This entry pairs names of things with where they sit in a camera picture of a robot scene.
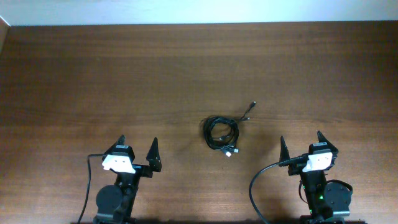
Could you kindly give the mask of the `black usb cable long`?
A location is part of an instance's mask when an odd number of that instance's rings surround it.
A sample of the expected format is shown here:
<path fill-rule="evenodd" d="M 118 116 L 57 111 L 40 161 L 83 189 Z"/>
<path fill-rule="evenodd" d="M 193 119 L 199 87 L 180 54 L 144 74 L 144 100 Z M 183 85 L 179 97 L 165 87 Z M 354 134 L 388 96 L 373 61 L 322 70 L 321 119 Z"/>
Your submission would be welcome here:
<path fill-rule="evenodd" d="M 249 108 L 240 118 L 229 118 L 224 116 L 210 116 L 203 123 L 203 138 L 208 147 L 215 151 L 226 151 L 230 153 L 238 153 L 237 141 L 239 138 L 239 126 L 238 124 L 244 121 L 248 121 L 251 118 L 248 117 L 248 113 L 255 107 L 256 101 L 253 101 Z M 224 124 L 229 127 L 229 132 L 220 137 L 214 137 L 212 130 L 218 124 Z"/>

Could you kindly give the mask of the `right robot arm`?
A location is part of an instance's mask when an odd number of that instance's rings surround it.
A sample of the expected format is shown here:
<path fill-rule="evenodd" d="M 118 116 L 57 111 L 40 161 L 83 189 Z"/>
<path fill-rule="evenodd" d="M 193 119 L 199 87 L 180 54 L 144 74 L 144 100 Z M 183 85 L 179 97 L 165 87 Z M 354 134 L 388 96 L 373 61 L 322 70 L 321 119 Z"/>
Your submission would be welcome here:
<path fill-rule="evenodd" d="M 335 165 L 339 153 L 321 131 L 318 142 L 309 145 L 308 152 L 290 157 L 283 137 L 280 138 L 281 167 L 288 167 L 288 175 L 299 175 L 299 189 L 304 190 L 309 215 L 299 218 L 299 223 L 344 223 L 350 215 L 349 205 L 353 187 L 340 180 L 327 180 L 325 172 Z"/>

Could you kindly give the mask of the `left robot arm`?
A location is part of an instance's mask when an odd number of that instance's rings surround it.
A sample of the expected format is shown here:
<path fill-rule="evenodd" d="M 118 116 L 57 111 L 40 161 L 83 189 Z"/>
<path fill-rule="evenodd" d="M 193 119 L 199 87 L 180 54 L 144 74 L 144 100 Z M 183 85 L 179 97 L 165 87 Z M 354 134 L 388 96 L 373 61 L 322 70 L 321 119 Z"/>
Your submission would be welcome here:
<path fill-rule="evenodd" d="M 159 155 L 158 139 L 154 138 L 146 156 L 148 165 L 134 164 L 134 151 L 125 144 L 126 137 L 119 139 L 103 154 L 104 170 L 114 172 L 114 184 L 106 185 L 96 195 L 98 208 L 94 223 L 126 224 L 136 223 L 131 216 L 134 201 L 142 178 L 151 178 L 160 172 L 162 163 Z"/>

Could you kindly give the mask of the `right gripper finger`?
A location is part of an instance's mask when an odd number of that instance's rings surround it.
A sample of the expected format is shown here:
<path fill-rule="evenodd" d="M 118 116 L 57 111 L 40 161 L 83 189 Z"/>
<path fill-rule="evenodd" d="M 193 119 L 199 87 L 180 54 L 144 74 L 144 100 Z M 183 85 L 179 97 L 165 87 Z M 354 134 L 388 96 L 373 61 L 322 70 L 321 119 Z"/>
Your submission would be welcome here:
<path fill-rule="evenodd" d="M 327 138 L 323 135 L 321 131 L 317 131 L 317 137 L 319 142 L 326 143 L 326 145 L 328 146 L 328 148 L 331 150 L 332 153 L 334 154 L 339 153 L 339 150 L 334 145 L 332 145 L 332 143 L 329 140 L 327 140 Z"/>
<path fill-rule="evenodd" d="M 279 167 L 287 166 L 286 162 L 290 160 L 289 150 L 283 136 L 280 137 L 280 156 Z"/>

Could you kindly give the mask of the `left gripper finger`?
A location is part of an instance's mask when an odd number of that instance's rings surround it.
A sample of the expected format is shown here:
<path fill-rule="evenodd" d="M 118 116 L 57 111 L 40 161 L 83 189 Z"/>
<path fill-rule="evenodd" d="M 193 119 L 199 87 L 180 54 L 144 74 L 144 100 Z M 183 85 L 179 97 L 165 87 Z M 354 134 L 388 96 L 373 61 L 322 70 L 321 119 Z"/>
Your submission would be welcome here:
<path fill-rule="evenodd" d="M 146 160 L 149 162 L 149 166 L 152 171 L 160 172 L 162 170 L 162 163 L 159 154 L 159 143 L 157 138 L 154 138 L 147 154 Z"/>
<path fill-rule="evenodd" d="M 126 139 L 125 135 L 123 135 L 123 134 L 120 135 L 120 137 L 118 138 L 118 140 L 117 140 L 108 150 L 106 150 L 106 151 L 104 152 L 104 155 L 111 154 L 111 153 L 116 149 L 116 146 L 118 146 L 118 145 L 124 146 L 125 139 Z"/>

